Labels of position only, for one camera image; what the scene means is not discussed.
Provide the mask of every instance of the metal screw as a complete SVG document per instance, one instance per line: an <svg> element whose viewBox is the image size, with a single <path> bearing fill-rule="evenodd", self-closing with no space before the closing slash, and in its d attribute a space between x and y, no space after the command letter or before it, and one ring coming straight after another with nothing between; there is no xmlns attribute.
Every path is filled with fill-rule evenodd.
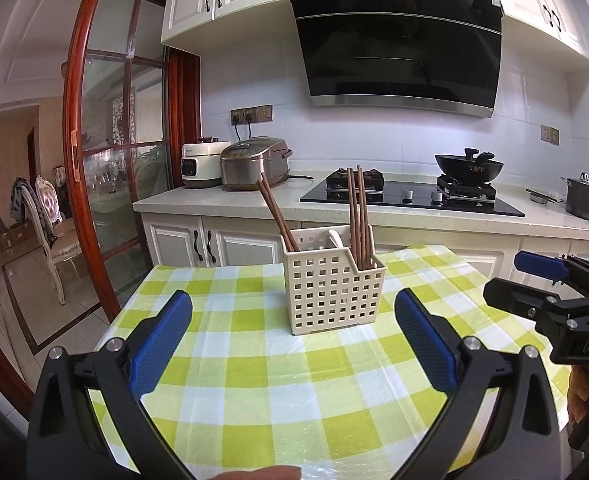
<svg viewBox="0 0 589 480"><path fill-rule="evenodd" d="M481 348L481 341L479 341L476 337L468 336L463 339L463 344L468 350L478 350Z"/></svg>
<svg viewBox="0 0 589 480"><path fill-rule="evenodd" d="M524 346L524 352L531 359L536 359L537 357L539 357L539 350L537 350L532 345L526 345L526 346Z"/></svg>
<svg viewBox="0 0 589 480"><path fill-rule="evenodd" d="M120 337L113 337L109 339L106 343L106 348L109 352L118 352L121 350L121 347L124 345L124 340Z"/></svg>
<svg viewBox="0 0 589 480"><path fill-rule="evenodd" d="M50 348L50 351L48 352L48 357L50 359L58 359L62 355L63 348L61 348L60 346L53 346L52 348Z"/></svg>

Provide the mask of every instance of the chopsticks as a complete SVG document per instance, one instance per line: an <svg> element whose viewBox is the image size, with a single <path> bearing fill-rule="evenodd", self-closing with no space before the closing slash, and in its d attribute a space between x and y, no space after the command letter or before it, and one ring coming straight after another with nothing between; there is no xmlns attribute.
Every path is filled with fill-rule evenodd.
<svg viewBox="0 0 589 480"><path fill-rule="evenodd" d="M270 209L270 212L274 217L276 225L279 227L279 232L281 232L281 235L284 238L286 250L289 253L299 252L300 249L299 245L297 244L297 240L295 240L292 231L290 231L290 228L286 224L286 219L284 219L284 216L281 213L281 209L279 209L279 206L276 204L276 201L274 200L274 196L270 190L270 183L268 182L266 174L263 171L261 172L261 178L257 181L257 185L258 190L261 192L261 195L263 196L263 200L266 201L266 205L268 206L268 209Z"/></svg>
<svg viewBox="0 0 589 480"><path fill-rule="evenodd" d="M358 270L372 269L372 240L366 204L364 171L357 166L357 178L348 169L348 202L350 203L350 253Z"/></svg>

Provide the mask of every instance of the checkered tablecloth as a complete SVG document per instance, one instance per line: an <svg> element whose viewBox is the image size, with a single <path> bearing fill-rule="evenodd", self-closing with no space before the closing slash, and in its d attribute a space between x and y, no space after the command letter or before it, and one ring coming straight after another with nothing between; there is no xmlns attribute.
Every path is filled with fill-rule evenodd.
<svg viewBox="0 0 589 480"><path fill-rule="evenodd" d="M410 287L432 314L489 348L540 349L559 424L567 422L567 367L553 365L534 323L484 304L486 278L442 246L384 254L377 321L304 336L290 333L283 267L155 267L100 341L126 338L177 289L194 306L188 332L143 403L197 478L274 464L304 478L387 480L426 433L446 396L433 390L393 313ZM483 411L489 415L492 392ZM100 394L98 420L118 462L134 468ZM475 425L457 465L469 462L484 429Z"/></svg>

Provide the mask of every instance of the wok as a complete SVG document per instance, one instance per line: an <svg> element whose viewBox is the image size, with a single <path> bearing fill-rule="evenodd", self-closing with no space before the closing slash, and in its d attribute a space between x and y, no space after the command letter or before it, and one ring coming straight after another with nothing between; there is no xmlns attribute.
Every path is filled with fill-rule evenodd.
<svg viewBox="0 0 589 480"><path fill-rule="evenodd" d="M491 160L494 153L479 153L473 148L465 149L463 155L435 155L437 164L446 176L455 178L459 184L464 186L478 186L491 182L503 168L502 162Z"/></svg>

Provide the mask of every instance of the range hood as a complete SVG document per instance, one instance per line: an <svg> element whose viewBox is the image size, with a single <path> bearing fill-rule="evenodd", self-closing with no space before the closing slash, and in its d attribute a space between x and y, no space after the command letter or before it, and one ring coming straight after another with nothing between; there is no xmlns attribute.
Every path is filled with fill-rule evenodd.
<svg viewBox="0 0 589 480"><path fill-rule="evenodd" d="M314 105L491 117L500 0L290 0Z"/></svg>

